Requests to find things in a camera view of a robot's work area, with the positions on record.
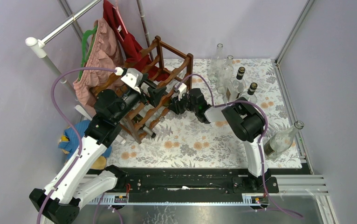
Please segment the clear bottle black cap front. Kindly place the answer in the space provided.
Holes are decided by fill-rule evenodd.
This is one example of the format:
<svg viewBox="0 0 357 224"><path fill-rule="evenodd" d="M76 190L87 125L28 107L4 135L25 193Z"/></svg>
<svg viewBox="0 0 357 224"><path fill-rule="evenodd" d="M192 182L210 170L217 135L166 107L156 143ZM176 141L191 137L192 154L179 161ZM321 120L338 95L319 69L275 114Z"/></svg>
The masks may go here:
<svg viewBox="0 0 357 224"><path fill-rule="evenodd" d="M248 88L247 91L244 91L240 97L244 97L248 102L257 104L257 97L255 96L255 91L258 87L258 84L255 82L252 82Z"/></svg>

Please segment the green wine bottle silver neck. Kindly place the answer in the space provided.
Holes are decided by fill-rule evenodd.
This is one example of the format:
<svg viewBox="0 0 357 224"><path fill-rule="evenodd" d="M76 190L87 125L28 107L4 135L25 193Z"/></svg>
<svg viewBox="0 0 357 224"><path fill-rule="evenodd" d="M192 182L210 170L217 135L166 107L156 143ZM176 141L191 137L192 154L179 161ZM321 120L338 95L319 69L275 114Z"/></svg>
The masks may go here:
<svg viewBox="0 0 357 224"><path fill-rule="evenodd" d="M163 100L162 106L169 107L172 103L171 95L169 95L168 93L165 93L164 97L165 97L165 99Z"/></svg>

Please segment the green wine bottle brown label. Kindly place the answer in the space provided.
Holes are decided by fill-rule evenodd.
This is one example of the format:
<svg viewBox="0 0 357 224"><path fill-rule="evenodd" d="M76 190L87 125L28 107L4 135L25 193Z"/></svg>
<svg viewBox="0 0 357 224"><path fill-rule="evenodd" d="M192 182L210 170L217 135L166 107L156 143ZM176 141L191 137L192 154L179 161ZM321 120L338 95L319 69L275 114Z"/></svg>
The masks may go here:
<svg viewBox="0 0 357 224"><path fill-rule="evenodd" d="M143 119L143 117L140 115L140 114L137 114L133 121L135 122L135 124L139 123L141 120ZM141 127L140 127L140 130L143 130L146 134L148 134L152 139L156 137L156 133L153 132L150 128L148 128L146 126L146 124L143 124Z"/></svg>

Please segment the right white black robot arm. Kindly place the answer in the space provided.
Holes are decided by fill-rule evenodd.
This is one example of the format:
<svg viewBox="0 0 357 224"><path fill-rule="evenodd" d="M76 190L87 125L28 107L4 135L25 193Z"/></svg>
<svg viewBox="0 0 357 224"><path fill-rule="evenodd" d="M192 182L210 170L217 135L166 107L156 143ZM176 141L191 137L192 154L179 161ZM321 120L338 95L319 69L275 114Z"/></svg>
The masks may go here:
<svg viewBox="0 0 357 224"><path fill-rule="evenodd" d="M254 192L262 191L267 185L263 175L268 169L262 151L266 121L265 116L254 107L255 104L245 98L239 98L221 106L212 106L207 103L199 88L189 91L186 88L175 89L174 92L177 96L173 97L169 109L175 114L189 111L193 112L201 123L226 121L229 124L234 135L244 144L248 171L252 175L248 180L248 186Z"/></svg>

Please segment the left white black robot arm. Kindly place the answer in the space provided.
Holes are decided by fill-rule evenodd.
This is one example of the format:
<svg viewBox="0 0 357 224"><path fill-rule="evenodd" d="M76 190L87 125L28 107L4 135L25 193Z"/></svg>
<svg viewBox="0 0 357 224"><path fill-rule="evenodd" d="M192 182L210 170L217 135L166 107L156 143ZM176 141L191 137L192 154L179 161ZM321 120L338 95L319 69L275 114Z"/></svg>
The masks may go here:
<svg viewBox="0 0 357 224"><path fill-rule="evenodd" d="M55 224L71 224L80 210L107 190L119 192L125 178L118 168L104 170L97 177L80 186L88 170L121 132L120 121L129 116L138 103L149 103L158 109L166 98L166 86L155 85L147 78L124 81L123 90L100 91L96 96L96 115L80 136L73 129L79 145L57 176L43 189L33 189L30 200L38 211L37 223L42 218Z"/></svg>

